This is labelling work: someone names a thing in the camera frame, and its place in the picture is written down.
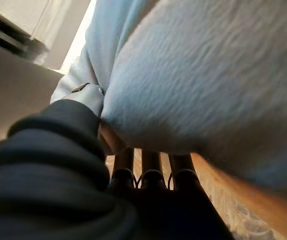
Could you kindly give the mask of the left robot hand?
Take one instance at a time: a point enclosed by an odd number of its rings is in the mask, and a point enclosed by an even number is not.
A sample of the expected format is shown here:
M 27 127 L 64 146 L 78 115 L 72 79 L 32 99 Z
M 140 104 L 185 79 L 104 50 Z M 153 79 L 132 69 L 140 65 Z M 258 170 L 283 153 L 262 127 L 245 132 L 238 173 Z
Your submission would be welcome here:
M 231 240 L 190 155 L 115 156 L 98 140 L 104 91 L 86 83 L 17 121 L 0 142 L 0 240 Z

